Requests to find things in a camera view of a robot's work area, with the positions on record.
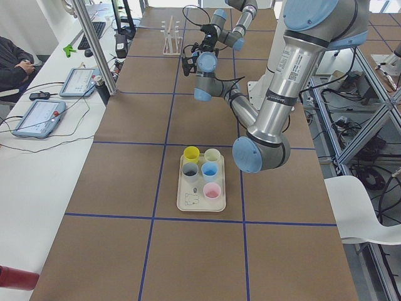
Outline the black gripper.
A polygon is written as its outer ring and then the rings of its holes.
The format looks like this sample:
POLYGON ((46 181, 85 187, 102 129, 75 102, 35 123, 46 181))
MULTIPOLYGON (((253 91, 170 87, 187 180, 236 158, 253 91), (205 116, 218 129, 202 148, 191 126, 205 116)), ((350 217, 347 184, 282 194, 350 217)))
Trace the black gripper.
POLYGON ((198 43, 186 45, 182 49, 181 62, 182 62, 182 70, 185 76, 189 76, 191 73, 197 72, 196 61, 199 56, 199 50, 200 48, 198 43), (186 55, 185 51, 187 48, 190 48, 190 56, 186 55))
POLYGON ((200 27, 200 30, 205 34, 200 44, 200 50, 202 52, 213 52, 218 41, 216 27, 213 24, 204 24, 200 27))

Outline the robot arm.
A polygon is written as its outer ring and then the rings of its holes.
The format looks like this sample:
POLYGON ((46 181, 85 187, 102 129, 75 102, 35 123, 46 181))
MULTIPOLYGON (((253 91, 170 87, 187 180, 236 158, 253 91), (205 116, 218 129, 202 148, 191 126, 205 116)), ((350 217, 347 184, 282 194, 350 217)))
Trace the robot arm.
POLYGON ((201 51, 215 51, 218 41, 235 51, 241 50, 244 46, 244 36, 249 25, 257 15, 258 4, 254 0, 225 0, 225 3, 240 11, 241 16, 235 27, 231 31, 228 31, 224 29, 227 19, 225 10, 215 10, 210 23, 203 24, 200 27, 200 30, 205 34, 199 46, 201 51))
POLYGON ((243 172, 257 173, 284 165, 290 146, 283 127, 298 95, 311 76, 316 62, 328 50, 342 50, 363 44, 368 35, 368 1, 288 1, 284 5, 284 49, 260 109, 241 93, 235 80, 216 77, 216 43, 234 50, 244 44, 244 35, 258 11, 256 1, 229 1, 241 12, 232 31, 224 29, 226 13, 218 9, 200 29, 202 43, 191 57, 183 58, 186 75, 195 73, 196 100, 223 98, 246 134, 232 146, 236 166, 243 172))

